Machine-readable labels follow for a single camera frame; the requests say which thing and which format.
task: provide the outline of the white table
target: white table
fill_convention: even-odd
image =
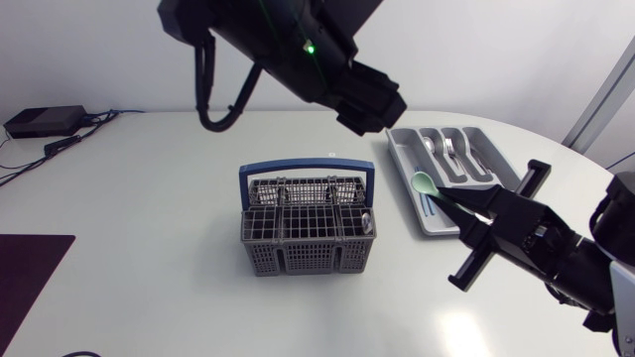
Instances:
[[[519,175],[530,159],[552,164],[536,198],[588,236],[611,180],[590,160],[473,116],[409,112],[400,125],[480,126]],[[34,160],[50,140],[8,143],[0,163]],[[330,153],[376,166],[366,271],[254,277],[239,166]],[[610,335],[581,325],[584,311],[502,258],[469,293],[450,284],[469,250],[423,235],[385,133],[359,138],[333,112],[248,112],[223,134],[193,113],[125,115],[0,188],[0,202],[3,233],[77,237],[7,357],[614,355]]]

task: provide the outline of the black cable on table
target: black cable on table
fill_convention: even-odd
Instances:
[[[91,136],[92,134],[94,134],[97,130],[99,130],[102,126],[108,124],[109,122],[111,122],[112,120],[114,120],[116,117],[118,117],[120,114],[122,113],[143,113],[143,111],[141,110],[109,110],[107,112],[103,112],[103,113],[97,113],[97,114],[87,114],[82,118],[82,121],[84,121],[84,126],[86,126],[85,124],[88,123],[87,126],[92,126],[93,128],[88,131],[87,133],[81,135],[78,137],[78,140],[73,142],[70,145],[67,145],[65,147],[61,147],[58,150],[56,150],[54,153],[50,154],[50,155],[45,155],[44,157],[37,159],[33,162],[21,165],[21,166],[17,166],[17,167],[5,167],[5,166],[1,166],[0,168],[3,169],[7,169],[7,170],[17,170],[20,169],[17,172],[14,173],[10,173],[8,175],[5,175],[3,177],[1,177],[0,179],[2,179],[0,181],[0,187],[2,187],[3,185],[9,183],[10,181],[16,179],[17,177],[21,176],[22,174],[29,172],[33,169],[38,168],[39,166],[41,166],[43,163],[47,162],[48,160],[54,158],[57,154],[61,153],[64,150],[67,150],[68,148],[71,148],[73,146],[75,146],[76,144],[80,143],[82,140],[84,140],[85,138]]]
[[[62,357],[100,357],[98,354],[89,351],[72,352]]]

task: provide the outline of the power cord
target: power cord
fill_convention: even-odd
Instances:
[[[211,88],[214,84],[214,62],[216,53],[216,39],[209,32],[205,34],[202,44],[194,49],[195,56],[195,82],[196,82],[196,111],[200,124],[212,132],[223,132],[231,127],[238,117],[242,114],[243,109],[249,101],[251,93],[256,87],[262,66],[256,62],[251,67],[249,75],[245,83],[240,89],[238,98],[234,105],[229,106],[229,113],[217,122],[209,119],[207,110],[209,109],[209,97],[211,96]]]
[[[62,357],[100,357],[98,354],[89,351],[79,351],[68,353]]]
[[[59,140],[59,141],[56,141],[56,142],[53,142],[53,143],[46,144],[45,145],[45,155],[42,158],[37,159],[37,160],[35,160],[33,162],[30,162],[30,163],[27,163],[27,164],[24,164],[24,165],[20,165],[20,166],[17,166],[17,167],[6,167],[6,166],[0,165],[0,168],[2,168],[2,169],[18,170],[17,172],[10,173],[8,175],[5,175],[5,176],[1,177],[0,178],[0,187],[2,187],[3,185],[9,183],[12,180],[18,178],[19,176],[21,176],[24,173],[29,172],[31,170],[34,170],[34,169],[40,167],[43,163],[45,163],[48,160],[52,159],[54,156],[56,156],[57,154],[61,153],[62,151],[75,146],[77,143],[79,143],[82,140],[84,140],[85,138],[91,136],[97,130],[99,130],[102,126],[108,124],[109,122],[111,122],[112,120],[114,120],[116,117],[118,117],[120,114],[123,114],[123,113],[144,113],[144,111],[141,111],[141,110],[108,110],[108,111],[103,112],[103,113],[85,115],[83,118],[81,118],[81,126],[83,126],[83,127],[93,127],[87,133],[85,133],[83,135],[74,135],[74,136],[71,136],[71,137],[66,138],[66,139],[62,139],[62,140]],[[7,142],[7,140],[5,140],[2,144],[0,144],[0,148],[2,147],[2,145],[4,145],[4,143]]]

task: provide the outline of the blue handle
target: blue handle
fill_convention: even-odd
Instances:
[[[310,159],[286,159],[262,162],[240,167],[238,177],[240,179],[240,198],[242,209],[249,209],[249,182],[250,175],[269,173],[294,169],[337,169],[366,172],[366,207],[373,206],[373,191],[375,188],[375,166],[373,163],[336,158],[310,158]]]

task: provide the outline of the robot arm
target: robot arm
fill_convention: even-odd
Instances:
[[[354,60],[352,39],[381,0],[163,0],[165,31],[196,48],[196,110],[202,125],[224,131],[238,118],[261,69],[306,102],[339,114],[358,135],[392,127],[406,110],[399,84]],[[214,38],[223,37],[254,61],[238,100],[220,122],[207,117]]]
[[[515,192],[500,185],[486,190],[439,188],[446,198],[492,218],[485,223],[432,197],[458,225],[459,239],[473,250],[449,280],[467,291],[489,259],[499,254],[545,282],[560,303],[587,309],[584,326],[596,332],[612,329],[618,353],[633,355],[635,173],[618,174],[609,185],[590,219],[591,241],[573,232],[547,205],[531,199],[549,168],[530,162]]]

